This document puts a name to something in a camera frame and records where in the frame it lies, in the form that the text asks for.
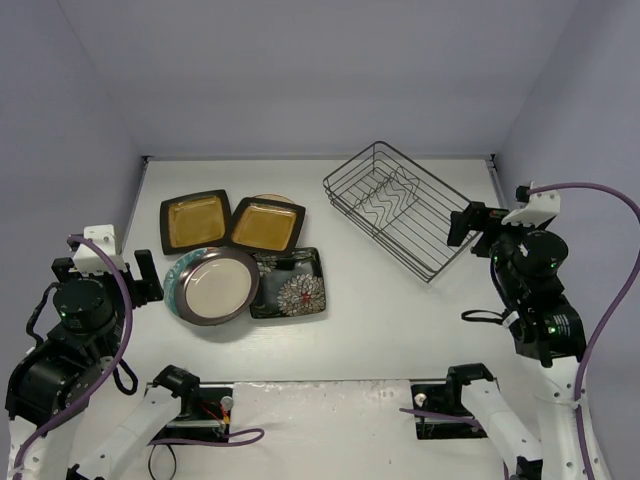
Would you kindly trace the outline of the round red teal plate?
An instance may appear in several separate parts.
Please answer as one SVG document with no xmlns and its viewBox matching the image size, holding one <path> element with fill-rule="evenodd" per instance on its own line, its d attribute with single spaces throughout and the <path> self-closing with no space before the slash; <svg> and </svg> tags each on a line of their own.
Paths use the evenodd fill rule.
<svg viewBox="0 0 640 480">
<path fill-rule="evenodd" d="M 176 304 L 176 288 L 178 286 L 180 275 L 192 262 L 206 254 L 218 251 L 219 248 L 216 247 L 203 247 L 187 252 L 178 258 L 167 271 L 163 281 L 164 303 L 174 316 L 182 319 Z"/>
</svg>

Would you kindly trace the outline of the square amber plate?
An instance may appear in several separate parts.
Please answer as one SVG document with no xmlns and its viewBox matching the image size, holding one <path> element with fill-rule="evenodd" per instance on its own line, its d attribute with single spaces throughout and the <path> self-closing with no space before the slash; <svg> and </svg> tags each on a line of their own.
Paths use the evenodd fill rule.
<svg viewBox="0 0 640 480">
<path fill-rule="evenodd" d="M 257 197 L 243 198 L 233 212 L 228 244 L 253 253 L 288 255 L 297 245 L 306 208 Z"/>
<path fill-rule="evenodd" d="M 159 209 L 163 254 L 222 246 L 230 232 L 230 221 L 230 203 L 224 189 L 165 200 Z"/>
</svg>

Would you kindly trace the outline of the round cream brown-rim plate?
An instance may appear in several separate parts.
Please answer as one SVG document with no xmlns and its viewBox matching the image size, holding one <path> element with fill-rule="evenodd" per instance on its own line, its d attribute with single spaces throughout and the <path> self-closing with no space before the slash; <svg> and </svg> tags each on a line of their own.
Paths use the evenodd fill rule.
<svg viewBox="0 0 640 480">
<path fill-rule="evenodd" d="M 260 273 L 252 256 L 231 248 L 207 248 L 189 260 L 177 277 L 178 316 L 198 326 L 224 324 L 254 300 Z"/>
</svg>

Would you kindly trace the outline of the black floral square plate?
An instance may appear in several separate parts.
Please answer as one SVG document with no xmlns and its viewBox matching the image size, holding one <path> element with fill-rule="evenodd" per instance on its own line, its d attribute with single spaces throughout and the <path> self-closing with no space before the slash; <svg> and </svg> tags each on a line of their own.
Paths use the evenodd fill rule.
<svg viewBox="0 0 640 480">
<path fill-rule="evenodd" d="M 254 254 L 260 281 L 250 305 L 254 319 L 315 315 L 326 310 L 326 288 L 319 250 L 295 249 L 288 256 Z"/>
</svg>

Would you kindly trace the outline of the round bird pattern plate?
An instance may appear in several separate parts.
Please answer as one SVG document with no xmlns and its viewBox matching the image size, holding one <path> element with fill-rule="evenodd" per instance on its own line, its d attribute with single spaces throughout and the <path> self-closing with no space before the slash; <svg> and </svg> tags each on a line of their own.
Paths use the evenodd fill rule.
<svg viewBox="0 0 640 480">
<path fill-rule="evenodd" d="M 276 201 L 276 202 L 287 203 L 287 204 L 295 203 L 293 200 L 278 194 L 259 194 L 259 195 L 255 195 L 253 198 L 260 199 L 260 200 Z"/>
</svg>

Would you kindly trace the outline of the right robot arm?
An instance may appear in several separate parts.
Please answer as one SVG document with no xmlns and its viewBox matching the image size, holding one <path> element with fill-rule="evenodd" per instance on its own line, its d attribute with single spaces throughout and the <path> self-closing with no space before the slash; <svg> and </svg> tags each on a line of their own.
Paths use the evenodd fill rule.
<svg viewBox="0 0 640 480">
<path fill-rule="evenodd" d="M 491 280 L 505 307 L 496 322 L 514 340 L 540 434 L 529 431 L 480 364 L 450 369 L 442 398 L 449 409 L 471 413 L 512 479 L 608 479 L 579 380 L 587 340 L 558 277 L 568 247 L 543 227 L 507 223 L 507 215 L 471 202 L 451 213 L 447 243 L 459 246 L 470 232 L 480 235 L 472 252 L 490 261 Z"/>
</svg>

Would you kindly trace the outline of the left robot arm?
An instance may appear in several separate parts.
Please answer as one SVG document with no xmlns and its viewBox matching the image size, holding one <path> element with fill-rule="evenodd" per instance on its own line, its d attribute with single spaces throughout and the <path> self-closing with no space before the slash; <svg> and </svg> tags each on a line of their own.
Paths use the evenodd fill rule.
<svg viewBox="0 0 640 480">
<path fill-rule="evenodd" d="M 168 365 L 101 446 L 80 461 L 71 459 L 90 398 L 124 368 L 134 309 L 163 298 L 151 252 L 134 256 L 138 280 L 126 262 L 105 252 L 90 254 L 101 266 L 94 272 L 82 271 L 77 257 L 53 262 L 56 280 L 26 326 L 35 346 L 8 383 L 8 478 L 119 479 L 171 421 L 198 411 L 199 377 Z"/>
</svg>

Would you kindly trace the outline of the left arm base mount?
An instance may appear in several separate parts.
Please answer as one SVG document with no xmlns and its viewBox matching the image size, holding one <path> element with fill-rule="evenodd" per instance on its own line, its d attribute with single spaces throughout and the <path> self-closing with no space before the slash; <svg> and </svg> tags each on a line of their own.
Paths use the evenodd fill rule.
<svg viewBox="0 0 640 480">
<path fill-rule="evenodd" d="M 178 416 L 164 426 L 154 437 L 160 439 L 190 439 L 204 442 L 227 443 L 231 414 L 227 418 L 220 401 L 233 397 L 233 383 L 206 382 L 200 385 L 200 397 L 183 404 Z"/>
</svg>

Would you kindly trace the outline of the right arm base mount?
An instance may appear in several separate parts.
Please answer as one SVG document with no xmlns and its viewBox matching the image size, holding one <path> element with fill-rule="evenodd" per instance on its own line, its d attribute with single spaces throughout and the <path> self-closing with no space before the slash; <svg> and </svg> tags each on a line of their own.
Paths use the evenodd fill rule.
<svg viewBox="0 0 640 480">
<path fill-rule="evenodd" d="M 461 440 L 487 438 L 485 430 L 471 421 L 475 417 L 450 398 L 443 380 L 412 382 L 412 408 L 431 412 L 435 417 L 414 416 L 418 440 Z"/>
</svg>

